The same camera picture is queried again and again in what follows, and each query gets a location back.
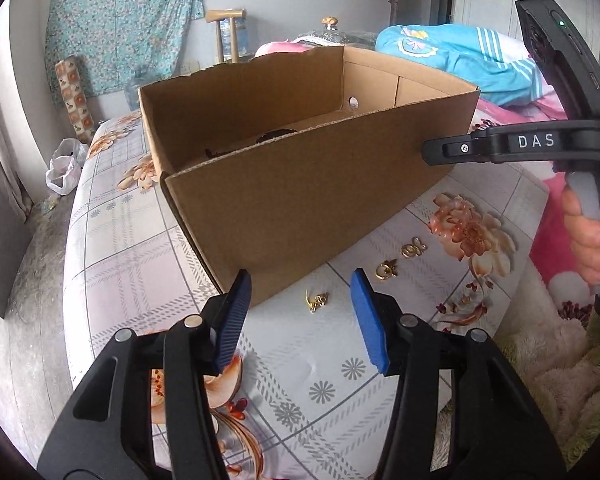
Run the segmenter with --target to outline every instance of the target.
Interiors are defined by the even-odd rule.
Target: gold jewelry
[[[309,312],[312,314],[318,310],[320,307],[325,306],[329,301],[329,293],[323,292],[322,294],[318,294],[312,300],[309,299],[309,291],[306,292],[306,304],[309,306]]]
[[[415,258],[420,256],[424,251],[427,250],[427,246],[423,244],[417,236],[411,239],[410,244],[402,246],[402,256],[405,258]]]
[[[376,276],[381,280],[397,276],[398,273],[395,269],[397,262],[398,260],[385,260],[376,267]]]

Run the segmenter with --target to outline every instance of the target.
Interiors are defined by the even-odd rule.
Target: white plastic bag
[[[80,167],[84,166],[84,161],[87,160],[87,153],[89,147],[86,144],[81,143],[78,139],[64,139],[58,149],[51,155],[51,160],[58,158],[59,156],[68,155],[72,156]]]
[[[60,195],[71,193],[80,181],[82,168],[74,157],[61,155],[49,162],[49,171],[45,173],[46,186]]]

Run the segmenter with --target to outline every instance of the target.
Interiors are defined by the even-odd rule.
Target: wooden crutch
[[[220,22],[229,18],[229,34],[231,38],[231,62],[238,63],[238,35],[235,30],[235,19],[247,16],[245,9],[208,10],[205,14],[207,23],[216,22],[216,44],[218,46],[218,61],[224,63],[224,50],[222,49],[222,30]]]

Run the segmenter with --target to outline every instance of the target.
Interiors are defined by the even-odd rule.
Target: gray wooden floor
[[[64,247],[72,193],[35,229],[0,319],[0,425],[35,465],[53,424],[72,393],[62,327]]]

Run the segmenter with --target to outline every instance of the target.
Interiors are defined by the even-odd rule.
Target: blue gripper pad
[[[251,303],[251,275],[241,270],[236,277],[231,290],[226,295],[224,319],[216,331],[216,357],[214,364],[218,370],[224,370],[234,357],[235,346],[238,344],[240,332]]]
[[[373,295],[365,271],[356,269],[351,277],[351,301],[356,311],[362,337],[365,340],[366,353],[378,372],[384,374],[389,369],[389,356],[386,351],[386,335],[374,308]]]

